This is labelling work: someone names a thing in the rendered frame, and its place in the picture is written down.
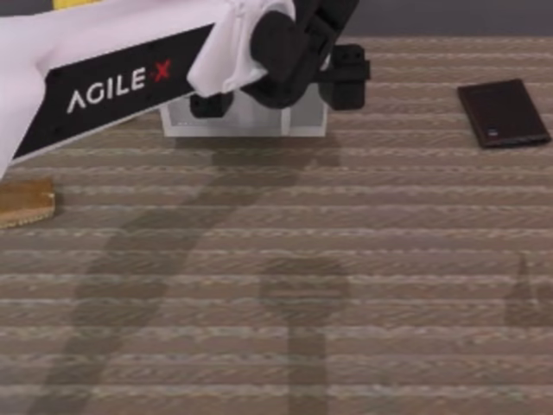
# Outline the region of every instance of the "black wallet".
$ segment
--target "black wallet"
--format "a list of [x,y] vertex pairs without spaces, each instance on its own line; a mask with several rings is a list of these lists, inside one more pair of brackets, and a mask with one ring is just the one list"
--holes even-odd
[[460,86],[457,92],[480,147],[513,148],[551,141],[522,80]]

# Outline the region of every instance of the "agile x logo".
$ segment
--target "agile x logo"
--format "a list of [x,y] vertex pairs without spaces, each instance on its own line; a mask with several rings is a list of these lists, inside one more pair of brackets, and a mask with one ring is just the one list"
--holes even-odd
[[147,79],[154,83],[168,80],[171,60],[156,62],[151,71],[147,67],[140,67],[131,73],[121,73],[111,76],[107,80],[94,82],[85,91],[76,89],[67,106],[66,114],[72,114],[77,109],[85,110],[90,105],[99,105],[106,100],[140,91],[147,86]]

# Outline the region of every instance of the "wooden table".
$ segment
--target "wooden table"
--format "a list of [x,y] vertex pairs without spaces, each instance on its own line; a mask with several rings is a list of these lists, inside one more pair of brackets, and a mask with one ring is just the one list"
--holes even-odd
[[551,414],[553,149],[478,150],[454,89],[553,126],[553,39],[364,42],[326,139],[153,113],[10,171],[63,200],[0,233],[1,415]]

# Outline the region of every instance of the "red letter x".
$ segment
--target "red letter x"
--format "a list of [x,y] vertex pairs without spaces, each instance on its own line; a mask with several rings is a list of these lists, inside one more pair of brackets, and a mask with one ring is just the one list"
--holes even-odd
[[169,66],[171,65],[171,60],[167,59],[163,63],[156,62],[157,73],[155,75],[155,82],[159,82],[162,79],[168,79],[169,77]]

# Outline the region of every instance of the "white robotic arm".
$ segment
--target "white robotic arm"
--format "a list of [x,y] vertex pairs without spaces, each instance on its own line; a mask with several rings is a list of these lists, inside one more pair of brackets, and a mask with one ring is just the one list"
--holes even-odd
[[[313,82],[331,106],[361,107],[364,54],[321,71],[358,1],[104,0],[0,18],[0,179],[12,163],[190,94],[198,117],[223,116],[238,89],[284,108]],[[363,99],[329,99],[339,83],[362,84]]]

